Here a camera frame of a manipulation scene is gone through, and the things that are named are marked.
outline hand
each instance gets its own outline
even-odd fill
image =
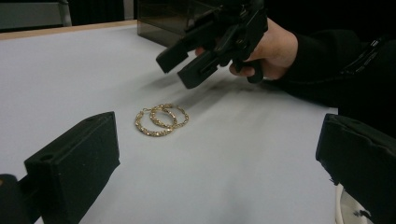
[[[297,37],[271,19],[267,21],[268,31],[246,62],[260,60],[264,76],[269,79],[279,79],[294,63],[298,48]],[[204,49],[198,48],[195,54],[199,55],[203,51]],[[230,72],[240,77],[251,77],[255,73],[253,67],[243,67],[237,73],[233,64],[230,65]]]

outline table surface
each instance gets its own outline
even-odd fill
[[[135,21],[0,38],[0,174],[21,179],[39,149],[115,112],[120,166],[81,223],[334,223],[334,185],[315,152],[336,109],[227,68],[187,90],[177,71],[193,56],[165,75],[155,62],[164,47]],[[139,132],[137,113],[164,103],[189,123],[165,137]]]

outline black device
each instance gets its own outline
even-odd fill
[[[233,61],[239,71],[252,66],[255,75],[250,83],[263,79],[259,61],[244,63],[268,30],[263,0],[213,1],[217,5],[196,20],[188,21],[185,34],[160,55],[156,61],[168,73],[189,57],[188,52],[203,47],[205,52],[193,59],[178,76],[187,89],[200,85],[218,70]]]
[[[364,207],[363,215],[375,224],[396,223],[396,139],[355,119],[327,114],[316,157],[334,184],[341,183]]]
[[[84,119],[24,164],[0,175],[0,223],[78,224],[120,165],[114,112]]]

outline black sleeve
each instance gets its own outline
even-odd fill
[[[377,52],[355,75],[340,71],[355,61],[368,43],[351,31],[332,30],[296,35],[297,58],[281,79],[270,81],[289,94],[326,106],[396,136],[396,40]]]

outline earring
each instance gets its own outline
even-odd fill
[[[148,129],[146,129],[146,128],[144,128],[144,127],[142,126],[142,124],[141,124],[141,119],[143,118],[145,112],[149,112],[149,111],[150,111],[150,112],[152,113],[152,111],[157,111],[158,109],[161,109],[161,108],[160,108],[159,106],[155,106],[155,107],[153,107],[153,108],[151,108],[151,109],[146,109],[146,108],[144,108],[143,110],[141,110],[141,111],[137,114],[137,116],[136,116],[136,118],[135,118],[135,120],[134,120],[134,125],[136,125],[137,129],[138,129],[141,133],[143,133],[143,134],[145,134],[145,135],[148,135],[148,136],[161,137],[161,136],[166,136],[166,135],[168,135],[169,133],[171,133],[171,132],[174,130],[174,129],[173,129],[173,125],[169,126],[169,127],[166,128],[165,130],[160,131],[160,132],[150,131],[150,130],[148,130]],[[176,116],[175,116],[173,113],[171,113],[171,112],[168,111],[168,110],[163,110],[163,111],[164,111],[165,113],[167,113],[169,116],[172,117],[173,123],[177,124]]]
[[[181,128],[181,127],[183,127],[184,125],[186,125],[187,122],[189,122],[189,119],[190,119],[190,118],[189,118],[189,115],[186,113],[186,111],[184,111],[184,109],[182,109],[182,108],[181,108],[180,106],[178,106],[178,105],[164,104],[164,105],[158,105],[158,107],[160,107],[163,111],[165,111],[165,112],[167,112],[167,113],[170,113],[170,111],[167,110],[168,108],[176,108],[176,109],[178,109],[178,110],[184,115],[184,120],[183,120],[183,122],[176,123],[176,124],[174,123],[174,124],[173,124],[172,128],[174,128],[174,129],[176,129],[176,128]],[[153,122],[154,124],[160,126],[160,127],[169,128],[168,125],[165,125],[163,122],[161,122],[160,120],[158,120],[158,119],[156,118],[156,116],[155,116],[156,113],[157,113],[156,110],[151,110],[150,118],[151,118],[152,122]]]

